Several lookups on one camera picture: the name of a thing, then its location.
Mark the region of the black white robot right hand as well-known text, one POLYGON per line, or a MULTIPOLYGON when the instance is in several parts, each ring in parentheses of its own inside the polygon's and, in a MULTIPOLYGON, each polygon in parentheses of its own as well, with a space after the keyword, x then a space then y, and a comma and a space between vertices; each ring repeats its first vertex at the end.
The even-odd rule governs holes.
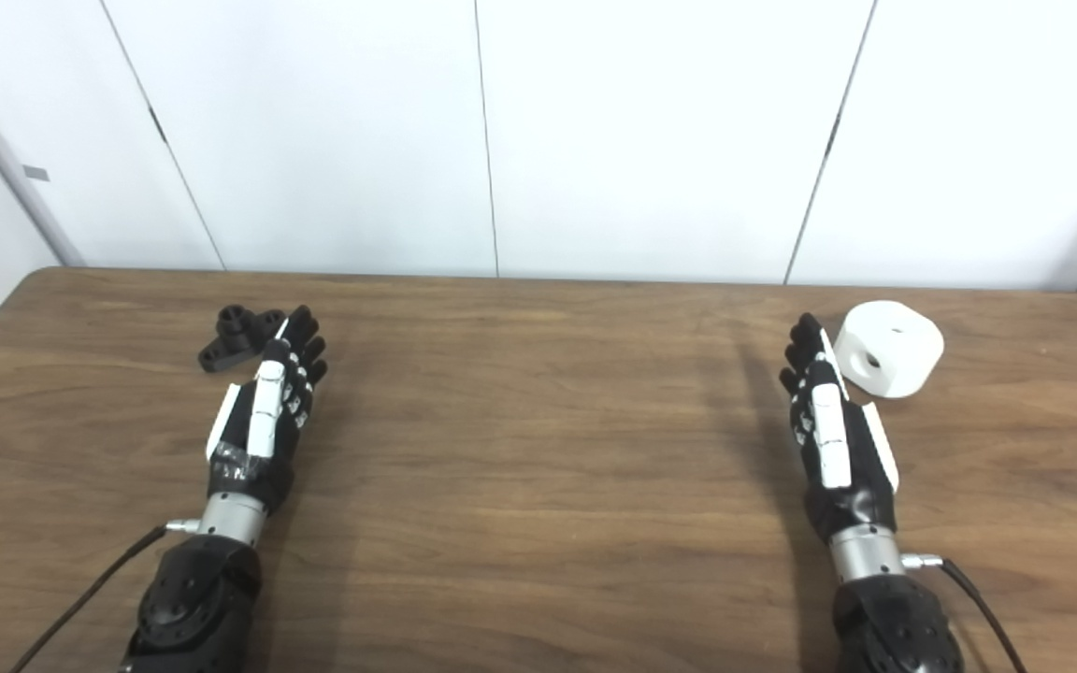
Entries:
POLYGON ((872 404, 851 399, 826 330, 811 312, 789 332, 779 380, 802 457, 805 515, 820 539, 856 525, 898 530, 898 469, 872 404))

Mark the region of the black white robot left hand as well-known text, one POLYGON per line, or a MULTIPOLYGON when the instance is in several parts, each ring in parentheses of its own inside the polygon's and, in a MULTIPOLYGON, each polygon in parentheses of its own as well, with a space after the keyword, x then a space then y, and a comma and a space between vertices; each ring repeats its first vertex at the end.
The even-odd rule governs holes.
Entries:
POLYGON ((318 330, 302 304, 266 343, 253 379, 228 387, 207 441, 208 495, 243 494, 268 514, 286 502, 302 430, 328 371, 318 330))

